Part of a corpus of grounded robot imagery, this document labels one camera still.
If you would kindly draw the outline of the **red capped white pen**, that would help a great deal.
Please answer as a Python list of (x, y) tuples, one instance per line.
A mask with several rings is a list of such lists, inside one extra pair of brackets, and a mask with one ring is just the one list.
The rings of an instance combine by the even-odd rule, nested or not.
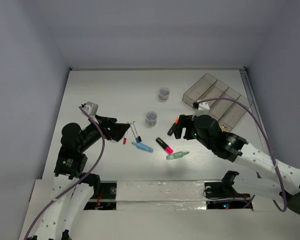
[(128, 132), (129, 132), (129, 128), (130, 128), (130, 123), (127, 122), (127, 124), (129, 125), (129, 127), (127, 128), (127, 130), (125, 131), (124, 137), (123, 137), (123, 145), (125, 145), (127, 143), (127, 137), (128, 137)]

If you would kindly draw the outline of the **pink highlighter marker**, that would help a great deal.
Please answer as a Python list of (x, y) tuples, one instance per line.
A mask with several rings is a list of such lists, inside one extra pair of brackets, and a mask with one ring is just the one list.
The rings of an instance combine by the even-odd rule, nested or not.
[(167, 153), (167, 154), (172, 154), (174, 151), (172, 150), (172, 148), (166, 143), (164, 142), (160, 137), (157, 137), (155, 139), (155, 141), (160, 145), (160, 147)]

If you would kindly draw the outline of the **clear jar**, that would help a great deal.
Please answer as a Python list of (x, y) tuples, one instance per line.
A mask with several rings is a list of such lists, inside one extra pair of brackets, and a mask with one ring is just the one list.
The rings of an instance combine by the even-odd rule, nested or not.
[(167, 101), (170, 97), (170, 89), (167, 88), (167, 87), (162, 87), (160, 90), (159, 90), (159, 94), (158, 94), (158, 97), (161, 101)]
[(155, 126), (157, 124), (158, 115), (154, 111), (149, 111), (146, 113), (145, 122), (149, 126)]

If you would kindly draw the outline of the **black capped white pen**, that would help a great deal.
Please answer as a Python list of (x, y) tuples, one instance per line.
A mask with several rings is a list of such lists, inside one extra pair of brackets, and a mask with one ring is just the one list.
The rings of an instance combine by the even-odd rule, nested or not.
[(136, 122), (135, 122), (135, 121), (132, 122), (132, 126), (133, 126), (134, 131), (135, 131), (135, 134), (136, 134), (136, 138), (137, 138), (136, 141), (137, 141), (138, 143), (141, 143), (141, 142), (142, 142), (142, 139), (141, 139), (141, 136), (140, 136), (139, 133), (138, 133), (138, 130), (137, 130)]

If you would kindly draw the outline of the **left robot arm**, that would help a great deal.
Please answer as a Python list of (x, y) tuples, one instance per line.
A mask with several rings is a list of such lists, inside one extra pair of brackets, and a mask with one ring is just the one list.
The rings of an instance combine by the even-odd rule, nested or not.
[(91, 170), (84, 172), (88, 160), (85, 151), (98, 140), (119, 142), (130, 125), (98, 115), (88, 120), (85, 128), (74, 122), (62, 128), (50, 200), (34, 220), (39, 223), (37, 229), (33, 234), (31, 228), (26, 232), (26, 240), (71, 239), (72, 228), (86, 204), (100, 194), (99, 175)]

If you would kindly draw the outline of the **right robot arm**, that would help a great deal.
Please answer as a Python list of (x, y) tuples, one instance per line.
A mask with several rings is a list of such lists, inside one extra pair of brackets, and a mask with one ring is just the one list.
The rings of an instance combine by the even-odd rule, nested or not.
[(267, 180), (265, 191), (254, 194), (282, 202), (300, 215), (300, 169), (266, 154), (243, 137), (222, 131), (218, 122), (209, 115), (180, 115), (171, 128), (176, 139), (197, 140), (217, 157), (249, 168)]

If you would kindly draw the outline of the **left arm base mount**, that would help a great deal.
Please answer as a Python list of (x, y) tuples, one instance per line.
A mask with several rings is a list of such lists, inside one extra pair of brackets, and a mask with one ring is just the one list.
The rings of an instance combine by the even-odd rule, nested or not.
[(94, 193), (84, 207), (84, 210), (116, 210), (117, 182), (102, 181), (97, 193)]

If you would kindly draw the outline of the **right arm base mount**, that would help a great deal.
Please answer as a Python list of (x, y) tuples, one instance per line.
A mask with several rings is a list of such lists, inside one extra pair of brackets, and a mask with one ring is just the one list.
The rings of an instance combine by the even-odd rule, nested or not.
[(202, 195), (206, 199), (208, 210), (253, 210), (251, 195), (238, 193), (233, 185), (239, 175), (236, 171), (228, 171), (220, 181), (211, 181), (204, 184)]

